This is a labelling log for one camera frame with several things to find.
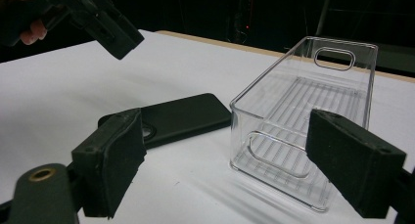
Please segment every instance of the transparent container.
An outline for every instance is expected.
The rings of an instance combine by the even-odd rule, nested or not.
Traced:
[[[231,102],[232,167],[327,210],[337,190],[306,155],[309,114],[335,112],[367,128],[377,50],[305,37]]]

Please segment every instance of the white tabletop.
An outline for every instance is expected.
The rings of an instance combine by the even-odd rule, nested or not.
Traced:
[[[0,202],[31,168],[68,165],[108,113],[212,93],[225,106],[276,57],[142,31],[122,61],[97,42],[0,64]],[[415,166],[415,83],[377,75],[370,131]],[[316,213],[229,166],[225,128],[148,150],[115,219],[81,223],[392,223],[362,219],[338,194]]]

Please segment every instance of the human hand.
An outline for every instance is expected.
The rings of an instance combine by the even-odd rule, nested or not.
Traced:
[[[31,45],[38,39],[43,40],[47,31],[41,20],[34,21],[31,23],[29,30],[21,33],[21,41],[26,45]]]

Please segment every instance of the smartphone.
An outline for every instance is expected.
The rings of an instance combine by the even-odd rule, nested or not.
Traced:
[[[147,149],[230,126],[231,113],[213,95],[202,94],[141,108]],[[112,114],[98,120],[101,126]]]

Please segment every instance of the dark background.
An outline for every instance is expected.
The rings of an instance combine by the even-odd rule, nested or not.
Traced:
[[[279,52],[307,35],[374,43],[380,46],[378,70],[415,76],[415,0],[112,1],[140,29],[170,30]],[[34,45],[1,47],[0,62],[90,40],[67,19]]]

